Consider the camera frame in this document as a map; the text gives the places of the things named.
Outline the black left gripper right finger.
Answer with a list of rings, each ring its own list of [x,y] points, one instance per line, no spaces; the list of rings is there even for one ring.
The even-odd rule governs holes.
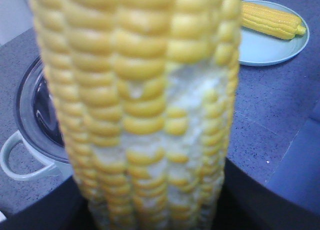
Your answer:
[[[229,159],[213,230],[318,230],[320,216],[278,196]]]

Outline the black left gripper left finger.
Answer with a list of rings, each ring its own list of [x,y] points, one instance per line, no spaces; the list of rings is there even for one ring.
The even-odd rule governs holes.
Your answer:
[[[0,224],[2,230],[96,230],[73,178]]]

